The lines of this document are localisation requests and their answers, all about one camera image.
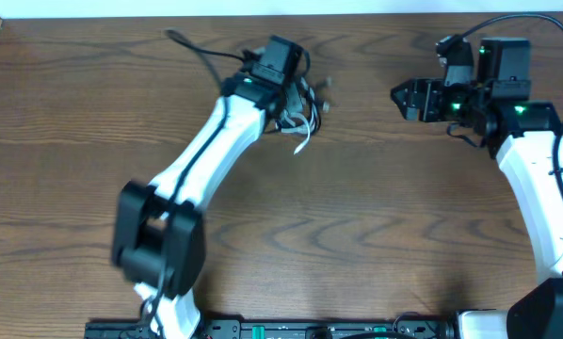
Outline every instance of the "wooden table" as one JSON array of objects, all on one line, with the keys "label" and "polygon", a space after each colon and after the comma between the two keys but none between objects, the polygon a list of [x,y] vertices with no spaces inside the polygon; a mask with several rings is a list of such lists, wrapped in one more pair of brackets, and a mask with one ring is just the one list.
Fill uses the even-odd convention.
[{"label": "wooden table", "polygon": [[[557,15],[563,20],[563,14]],[[207,213],[203,310],[381,318],[507,308],[535,286],[523,220],[486,150],[403,121],[390,88],[440,76],[434,42],[490,15],[6,21],[0,37],[0,338],[79,338],[139,298],[108,262],[118,194],[196,135],[217,90],[194,54],[270,34],[311,51],[334,107],[320,135],[264,136]],[[473,37],[531,39],[533,97],[563,114],[563,36],[538,20]],[[212,58],[221,74],[239,66]]]}]

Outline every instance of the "white wall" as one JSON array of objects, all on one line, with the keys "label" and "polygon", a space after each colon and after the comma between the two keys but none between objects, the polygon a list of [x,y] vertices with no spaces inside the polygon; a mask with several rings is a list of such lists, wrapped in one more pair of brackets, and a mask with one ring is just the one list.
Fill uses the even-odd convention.
[{"label": "white wall", "polygon": [[3,19],[560,10],[563,0],[0,0]]}]

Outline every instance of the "wood grain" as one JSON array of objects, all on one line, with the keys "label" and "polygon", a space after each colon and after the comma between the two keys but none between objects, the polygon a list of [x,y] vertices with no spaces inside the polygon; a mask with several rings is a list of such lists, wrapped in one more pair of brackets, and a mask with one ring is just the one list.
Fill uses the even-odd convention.
[{"label": "wood grain", "polygon": [[[217,91],[192,53],[278,34],[311,51],[335,103],[299,156],[265,136],[207,214],[203,310],[245,317],[381,318],[507,308],[535,285],[509,185],[486,151],[403,121],[390,88],[442,71],[434,42],[490,15],[6,21],[0,37],[0,338],[82,336],[91,317],[132,317],[108,263],[116,199],[200,130]],[[563,37],[519,20],[473,37],[526,36],[534,97],[563,112]],[[224,75],[233,60],[213,58]]]}]

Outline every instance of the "green light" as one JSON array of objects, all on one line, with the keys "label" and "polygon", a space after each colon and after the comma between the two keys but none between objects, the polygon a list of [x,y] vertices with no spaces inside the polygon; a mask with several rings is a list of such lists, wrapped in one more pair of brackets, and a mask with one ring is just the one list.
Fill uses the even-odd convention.
[{"label": "green light", "polygon": [[514,106],[514,109],[516,110],[516,113],[518,115],[522,115],[524,113],[524,111],[526,110],[526,107],[524,107],[524,106]]}]

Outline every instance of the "white backdrop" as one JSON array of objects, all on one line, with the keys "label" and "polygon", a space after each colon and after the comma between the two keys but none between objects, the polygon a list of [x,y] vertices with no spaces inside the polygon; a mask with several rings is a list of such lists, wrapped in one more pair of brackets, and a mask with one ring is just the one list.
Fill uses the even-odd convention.
[{"label": "white backdrop", "polygon": [[0,0],[3,19],[560,10],[563,0]]}]

